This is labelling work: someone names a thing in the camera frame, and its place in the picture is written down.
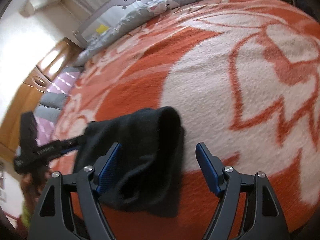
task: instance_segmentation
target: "gray quilt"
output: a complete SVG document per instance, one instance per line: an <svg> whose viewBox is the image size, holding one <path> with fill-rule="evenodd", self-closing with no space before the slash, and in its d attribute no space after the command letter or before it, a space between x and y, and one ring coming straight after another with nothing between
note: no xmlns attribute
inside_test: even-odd
<svg viewBox="0 0 320 240"><path fill-rule="evenodd" d="M160 13L166 10L174 9L190 3L194 3L201 0L152 0L137 9L128 13L123 17L119 23L108 29L105 33L100 35L97 39L92 41L86 50L84 50L75 62L75 66L81 66L85 64L91 57L96 55L102 49L105 49L113 42L117 41L122 36L126 35L136 27L141 26L152 18L156 17ZM163 8L162 11L154 12L151 10L152 7L159 6Z"/></svg>

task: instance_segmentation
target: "pink and gray bedding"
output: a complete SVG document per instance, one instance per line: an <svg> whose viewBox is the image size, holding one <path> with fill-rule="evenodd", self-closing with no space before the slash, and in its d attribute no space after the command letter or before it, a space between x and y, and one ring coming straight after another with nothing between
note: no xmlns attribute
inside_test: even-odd
<svg viewBox="0 0 320 240"><path fill-rule="evenodd" d="M83 67L65 67L47 88L39 105L34 110L38 128L38 145L51 141L55 123L66 102L71 88L80 76Z"/></svg>
<svg viewBox="0 0 320 240"><path fill-rule="evenodd" d="M202 0L152 0L137 9L128 13L113 28L109 28L105 33L93 40L86 50L84 50L75 62L75 66L84 65L91 57L102 49L108 47L122 36L133 29L143 25L152 18L164 13L167 10L175 9L184 5Z"/></svg>

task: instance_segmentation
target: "folded clothing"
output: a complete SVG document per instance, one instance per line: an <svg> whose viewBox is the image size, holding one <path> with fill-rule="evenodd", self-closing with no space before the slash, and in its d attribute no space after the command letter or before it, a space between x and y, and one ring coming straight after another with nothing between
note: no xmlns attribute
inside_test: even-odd
<svg viewBox="0 0 320 240"><path fill-rule="evenodd" d="M112 187L100 203L161 217L178 212L184 129L172 107L141 109L113 120L91 122L87 143L78 151L74 172L93 165L114 142L122 144Z"/></svg>

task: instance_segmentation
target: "white wall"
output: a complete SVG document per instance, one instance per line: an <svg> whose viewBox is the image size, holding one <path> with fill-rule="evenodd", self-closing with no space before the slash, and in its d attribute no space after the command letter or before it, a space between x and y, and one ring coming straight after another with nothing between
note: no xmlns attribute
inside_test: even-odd
<svg viewBox="0 0 320 240"><path fill-rule="evenodd" d="M4 212L14 217L19 217L22 212L23 195L20 190L21 176L14 172L12 164L6 162L2 158L0 161L4 163L4 191L6 193L6 201L0 200L0 206Z"/></svg>

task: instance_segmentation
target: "blue gripper pad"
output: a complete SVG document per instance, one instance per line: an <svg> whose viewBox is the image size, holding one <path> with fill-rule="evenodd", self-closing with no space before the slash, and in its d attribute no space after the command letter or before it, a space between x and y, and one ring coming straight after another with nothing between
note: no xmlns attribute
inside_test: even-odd
<svg viewBox="0 0 320 240"><path fill-rule="evenodd" d="M209 190L217 197L220 197L221 193L225 189L222 171L224 168L223 163L218 157L211 155L204 143L197 144L196 158Z"/></svg>
<svg viewBox="0 0 320 240"><path fill-rule="evenodd" d="M113 178L118 166L118 156L122 149L120 143L114 143L107 154L97 159L94 164L95 172L93 183L97 186L98 195L105 193L113 186Z"/></svg>

